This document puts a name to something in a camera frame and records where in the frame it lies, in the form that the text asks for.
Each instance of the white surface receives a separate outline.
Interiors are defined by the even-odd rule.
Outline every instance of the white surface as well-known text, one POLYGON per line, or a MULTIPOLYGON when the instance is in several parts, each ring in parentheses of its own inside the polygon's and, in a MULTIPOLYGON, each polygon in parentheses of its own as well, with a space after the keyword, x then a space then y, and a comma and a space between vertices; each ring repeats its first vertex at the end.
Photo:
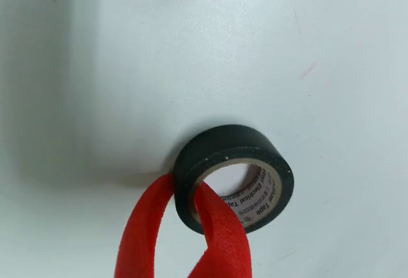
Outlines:
MULTIPOLYGON (((408 276, 406 0, 0 0, 0 276, 112 277, 137 199, 241 122, 291 165, 254 277, 408 276)), ((170 203, 158 277, 205 250, 170 203)))

